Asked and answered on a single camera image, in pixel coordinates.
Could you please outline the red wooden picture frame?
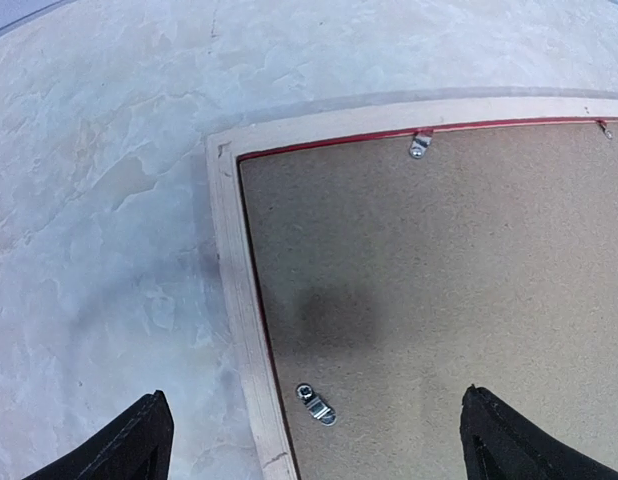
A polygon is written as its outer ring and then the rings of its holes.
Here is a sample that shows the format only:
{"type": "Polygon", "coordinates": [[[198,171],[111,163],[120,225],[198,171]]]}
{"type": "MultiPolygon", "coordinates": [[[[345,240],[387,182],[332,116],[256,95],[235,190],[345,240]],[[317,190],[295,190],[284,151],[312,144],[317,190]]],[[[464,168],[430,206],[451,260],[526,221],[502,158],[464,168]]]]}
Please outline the red wooden picture frame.
{"type": "Polygon", "coordinates": [[[206,139],[209,197],[228,323],[266,479],[299,476],[286,429],[250,253],[239,162],[295,148],[501,126],[618,122],[618,99],[469,97],[365,106],[253,123],[206,139]]]}

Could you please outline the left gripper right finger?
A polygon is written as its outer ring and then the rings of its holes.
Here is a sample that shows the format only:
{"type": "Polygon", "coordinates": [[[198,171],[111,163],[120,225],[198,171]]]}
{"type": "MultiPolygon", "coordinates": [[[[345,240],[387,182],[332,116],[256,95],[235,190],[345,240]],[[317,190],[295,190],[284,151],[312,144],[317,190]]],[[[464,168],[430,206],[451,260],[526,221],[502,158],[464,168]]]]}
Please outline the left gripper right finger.
{"type": "Polygon", "coordinates": [[[618,479],[618,471],[563,444],[484,387],[462,398],[469,479],[618,479]]]}

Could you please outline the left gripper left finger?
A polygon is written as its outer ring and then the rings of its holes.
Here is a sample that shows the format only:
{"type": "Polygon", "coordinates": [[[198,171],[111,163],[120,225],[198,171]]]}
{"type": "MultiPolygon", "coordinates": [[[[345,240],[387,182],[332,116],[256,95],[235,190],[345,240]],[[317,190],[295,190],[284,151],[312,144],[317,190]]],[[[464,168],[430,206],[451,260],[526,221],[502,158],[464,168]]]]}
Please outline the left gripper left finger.
{"type": "Polygon", "coordinates": [[[73,451],[32,473],[31,479],[166,479],[174,420],[157,390],[129,408],[73,451]]]}

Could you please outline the brown backing board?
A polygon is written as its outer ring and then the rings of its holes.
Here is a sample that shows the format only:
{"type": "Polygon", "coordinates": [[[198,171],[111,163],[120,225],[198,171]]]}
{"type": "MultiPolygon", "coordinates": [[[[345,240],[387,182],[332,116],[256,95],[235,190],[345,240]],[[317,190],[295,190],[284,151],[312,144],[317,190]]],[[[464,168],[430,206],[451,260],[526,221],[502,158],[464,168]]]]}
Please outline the brown backing board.
{"type": "Polygon", "coordinates": [[[482,386],[618,471],[618,123],[241,163],[304,479],[462,479],[482,386]]]}

